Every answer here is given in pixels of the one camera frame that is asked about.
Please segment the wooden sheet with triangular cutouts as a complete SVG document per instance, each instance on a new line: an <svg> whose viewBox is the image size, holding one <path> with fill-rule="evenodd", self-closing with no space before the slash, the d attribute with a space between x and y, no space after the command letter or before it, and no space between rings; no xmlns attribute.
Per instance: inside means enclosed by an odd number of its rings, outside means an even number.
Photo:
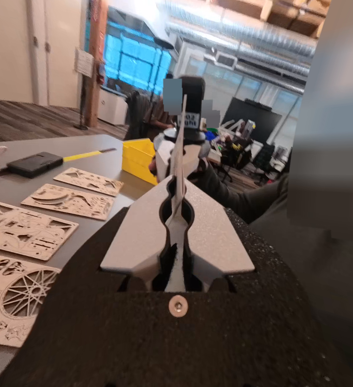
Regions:
<svg viewBox="0 0 353 387"><path fill-rule="evenodd" d="M108 196L117 196L124 183L115 179L71 167L53 178L55 181L77 186Z"/></svg>

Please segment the black office chair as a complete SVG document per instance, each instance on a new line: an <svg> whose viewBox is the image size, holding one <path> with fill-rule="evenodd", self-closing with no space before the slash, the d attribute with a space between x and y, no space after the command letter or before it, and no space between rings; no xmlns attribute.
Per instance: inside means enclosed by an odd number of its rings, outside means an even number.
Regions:
<svg viewBox="0 0 353 387"><path fill-rule="evenodd" d="M275 167L271 165L271 159L275 151L274 144L265 143L252 161L255 167L255 174L263 180L271 172L276 172Z"/></svg>
<svg viewBox="0 0 353 387"><path fill-rule="evenodd" d="M129 127L124 141L144 138L144 122L151 102L147 94L133 90L126 98Z"/></svg>

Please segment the wooden sheet with spoked wheel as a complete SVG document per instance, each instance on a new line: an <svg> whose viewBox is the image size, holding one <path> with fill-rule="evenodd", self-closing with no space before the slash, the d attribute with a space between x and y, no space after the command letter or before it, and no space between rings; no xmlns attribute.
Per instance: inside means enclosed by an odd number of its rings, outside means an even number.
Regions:
<svg viewBox="0 0 353 387"><path fill-rule="evenodd" d="M23 345L60 272L0 256L0 345Z"/></svg>

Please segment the wooden sheet with slotted parts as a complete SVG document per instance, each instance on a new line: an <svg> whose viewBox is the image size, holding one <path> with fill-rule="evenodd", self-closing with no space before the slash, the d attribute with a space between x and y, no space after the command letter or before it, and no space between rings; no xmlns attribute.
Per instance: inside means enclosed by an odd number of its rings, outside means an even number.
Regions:
<svg viewBox="0 0 353 387"><path fill-rule="evenodd" d="M78 224L0 202L0 250L48 261Z"/></svg>

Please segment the wooden sheet with curved cutouts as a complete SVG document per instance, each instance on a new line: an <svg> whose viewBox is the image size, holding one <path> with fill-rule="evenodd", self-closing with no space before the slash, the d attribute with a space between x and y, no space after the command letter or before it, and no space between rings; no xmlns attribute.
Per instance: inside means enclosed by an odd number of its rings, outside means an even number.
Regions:
<svg viewBox="0 0 353 387"><path fill-rule="evenodd" d="M44 184L25 198L21 204L104 221L111 212L114 199L71 188Z"/></svg>

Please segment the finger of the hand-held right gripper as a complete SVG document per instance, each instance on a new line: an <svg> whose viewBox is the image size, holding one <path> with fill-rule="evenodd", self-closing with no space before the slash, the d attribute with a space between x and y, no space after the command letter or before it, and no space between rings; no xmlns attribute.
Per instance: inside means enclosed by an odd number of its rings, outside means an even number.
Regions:
<svg viewBox="0 0 353 387"><path fill-rule="evenodd" d="M161 183L169 176L177 175L176 161L173 155L174 142L161 142L155 154L156 179Z"/></svg>
<svg viewBox="0 0 353 387"><path fill-rule="evenodd" d="M191 175L199 165L201 145L189 144L184 147L184 176Z"/></svg>

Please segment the person's right hand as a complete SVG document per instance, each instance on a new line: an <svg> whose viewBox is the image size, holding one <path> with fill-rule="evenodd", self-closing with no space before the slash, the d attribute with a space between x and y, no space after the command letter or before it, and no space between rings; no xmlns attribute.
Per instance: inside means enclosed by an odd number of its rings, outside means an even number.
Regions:
<svg viewBox="0 0 353 387"><path fill-rule="evenodd" d="M204 176L212 175L214 173L214 169L208 159L204 157L199 159L195 173L198 178L203 178Z"/></svg>

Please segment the white cabinet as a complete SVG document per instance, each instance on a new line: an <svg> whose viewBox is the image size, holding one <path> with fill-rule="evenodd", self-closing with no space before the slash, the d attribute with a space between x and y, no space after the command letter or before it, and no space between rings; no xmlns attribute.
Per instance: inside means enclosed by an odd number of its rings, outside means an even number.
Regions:
<svg viewBox="0 0 353 387"><path fill-rule="evenodd" d="M124 94L101 88L98 119L112 125L124 125L128 110L126 98Z"/></svg>

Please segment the wooden post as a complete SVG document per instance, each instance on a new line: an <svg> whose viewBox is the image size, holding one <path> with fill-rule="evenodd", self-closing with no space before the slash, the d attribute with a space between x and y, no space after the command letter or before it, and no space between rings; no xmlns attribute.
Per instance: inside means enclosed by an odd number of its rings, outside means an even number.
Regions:
<svg viewBox="0 0 353 387"><path fill-rule="evenodd" d="M94 128L98 123L100 89L105 80L103 52L108 18L108 1L88 2L89 39L87 53L94 57L92 78L81 75L79 123L74 127L81 131Z"/></svg>

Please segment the person's right forearm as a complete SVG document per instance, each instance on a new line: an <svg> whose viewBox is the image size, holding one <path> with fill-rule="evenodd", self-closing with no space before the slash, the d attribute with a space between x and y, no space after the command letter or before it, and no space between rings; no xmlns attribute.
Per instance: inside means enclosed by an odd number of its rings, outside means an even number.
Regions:
<svg viewBox="0 0 353 387"><path fill-rule="evenodd" d="M244 222L251 224L269 211L285 203L288 195L289 174L283 174L277 181L255 190L236 192L221 182L214 172L198 178L195 172L190 181L221 206L231 209Z"/></svg>

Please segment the white paper notice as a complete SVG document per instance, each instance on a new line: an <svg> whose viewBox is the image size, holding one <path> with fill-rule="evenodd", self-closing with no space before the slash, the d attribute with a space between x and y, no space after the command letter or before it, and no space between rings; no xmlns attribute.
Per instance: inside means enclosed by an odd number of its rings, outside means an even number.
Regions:
<svg viewBox="0 0 353 387"><path fill-rule="evenodd" d="M76 48L75 57L74 57L75 72L85 77L92 78L93 66L94 66L94 57L91 54L79 48Z"/></svg>

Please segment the yellow plastic bin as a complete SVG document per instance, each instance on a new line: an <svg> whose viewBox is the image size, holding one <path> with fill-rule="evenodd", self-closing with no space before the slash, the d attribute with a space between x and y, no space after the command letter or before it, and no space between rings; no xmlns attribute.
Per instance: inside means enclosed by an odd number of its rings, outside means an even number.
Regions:
<svg viewBox="0 0 353 387"><path fill-rule="evenodd" d="M154 156L154 145L149 138L124 141L121 169L145 182L157 185L156 177L149 170Z"/></svg>

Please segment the silver ventilation duct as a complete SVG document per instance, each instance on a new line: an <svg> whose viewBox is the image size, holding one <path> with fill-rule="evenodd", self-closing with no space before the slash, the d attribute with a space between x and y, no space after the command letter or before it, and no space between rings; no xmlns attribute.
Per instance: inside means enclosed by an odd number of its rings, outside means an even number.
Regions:
<svg viewBox="0 0 353 387"><path fill-rule="evenodd" d="M306 78L317 42L203 1L156 1L166 31L293 76Z"/></svg>

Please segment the black display screen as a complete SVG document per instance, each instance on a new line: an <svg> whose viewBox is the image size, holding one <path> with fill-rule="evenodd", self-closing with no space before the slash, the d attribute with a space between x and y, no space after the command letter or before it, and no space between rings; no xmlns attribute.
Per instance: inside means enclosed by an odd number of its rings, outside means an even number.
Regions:
<svg viewBox="0 0 353 387"><path fill-rule="evenodd" d="M255 129L251 132L251 139L255 142L265 144L268 141L273 130L281 121L282 115L274 113L272 108L251 99L237 99L232 97L230 104L222 118L221 124L233 120L236 123L239 120L252 121L255 123Z"/></svg>

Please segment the black flat device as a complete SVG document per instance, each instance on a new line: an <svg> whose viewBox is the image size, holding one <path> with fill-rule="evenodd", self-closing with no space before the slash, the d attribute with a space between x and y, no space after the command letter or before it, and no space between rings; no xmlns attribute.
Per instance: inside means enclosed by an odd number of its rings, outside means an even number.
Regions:
<svg viewBox="0 0 353 387"><path fill-rule="evenodd" d="M40 152L7 164L7 171L25 178L35 178L50 170L60 167L63 157Z"/></svg>

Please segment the yellow tape strip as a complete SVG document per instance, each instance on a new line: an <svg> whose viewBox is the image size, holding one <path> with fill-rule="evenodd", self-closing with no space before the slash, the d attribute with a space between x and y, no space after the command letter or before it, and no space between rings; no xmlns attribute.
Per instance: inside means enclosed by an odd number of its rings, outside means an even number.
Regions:
<svg viewBox="0 0 353 387"><path fill-rule="evenodd" d="M97 156L97 155L100 155L103 153L109 153L109 152L114 152L114 151L116 151L116 148L108 148L108 149L103 149L100 151L92 151L92 152L86 152L86 153L81 153L81 154L77 154L77 155L67 156L67 157L63 158L63 162L75 161L78 159L93 157L93 156Z"/></svg>

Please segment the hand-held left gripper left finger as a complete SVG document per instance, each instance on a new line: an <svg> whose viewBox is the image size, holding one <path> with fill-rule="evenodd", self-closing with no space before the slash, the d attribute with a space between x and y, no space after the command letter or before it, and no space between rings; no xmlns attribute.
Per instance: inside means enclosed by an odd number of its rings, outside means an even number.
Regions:
<svg viewBox="0 0 353 387"><path fill-rule="evenodd" d="M175 185L176 178L167 177L130 206L100 264L103 271L140 278L150 291L166 290L177 253L166 225Z"/></svg>

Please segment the white double door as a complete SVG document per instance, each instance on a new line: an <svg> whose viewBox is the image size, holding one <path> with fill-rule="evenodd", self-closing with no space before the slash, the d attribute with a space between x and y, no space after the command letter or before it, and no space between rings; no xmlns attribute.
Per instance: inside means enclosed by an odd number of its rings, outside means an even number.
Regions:
<svg viewBox="0 0 353 387"><path fill-rule="evenodd" d="M80 75L75 59L84 42L86 1L25 2L32 101L41 106L77 108Z"/></svg>

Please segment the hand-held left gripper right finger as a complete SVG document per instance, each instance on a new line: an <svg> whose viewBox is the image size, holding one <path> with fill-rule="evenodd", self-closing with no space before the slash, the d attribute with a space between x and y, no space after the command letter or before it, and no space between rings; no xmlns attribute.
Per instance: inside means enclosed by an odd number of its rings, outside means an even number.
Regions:
<svg viewBox="0 0 353 387"><path fill-rule="evenodd" d="M184 232L183 276L187 292L207 291L213 281L251 273L255 266L224 207L187 179L181 215Z"/></svg>

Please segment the white instruction booklet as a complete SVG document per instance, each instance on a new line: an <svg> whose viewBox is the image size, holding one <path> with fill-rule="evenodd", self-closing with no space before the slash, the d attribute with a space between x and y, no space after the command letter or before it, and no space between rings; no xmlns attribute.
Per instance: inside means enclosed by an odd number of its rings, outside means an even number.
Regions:
<svg viewBox="0 0 353 387"><path fill-rule="evenodd" d="M179 293L185 291L183 274L183 251L184 251L184 231L185 221L182 219L182 200L185 194L184 173L183 173L183 152L184 152L184 119L187 104L187 95L183 97L180 126L175 142L175 147L171 155L170 170L175 177L175 193L171 200L172 214L167 221L169 226L170 244L176 247L173 265L166 292Z"/></svg>

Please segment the large window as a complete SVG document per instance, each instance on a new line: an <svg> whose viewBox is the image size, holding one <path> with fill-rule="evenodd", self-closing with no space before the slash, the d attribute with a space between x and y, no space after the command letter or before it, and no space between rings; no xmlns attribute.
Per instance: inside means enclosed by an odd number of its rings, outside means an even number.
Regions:
<svg viewBox="0 0 353 387"><path fill-rule="evenodd" d="M123 95L134 89L162 94L173 50L145 21L110 7L103 54L105 87Z"/></svg>

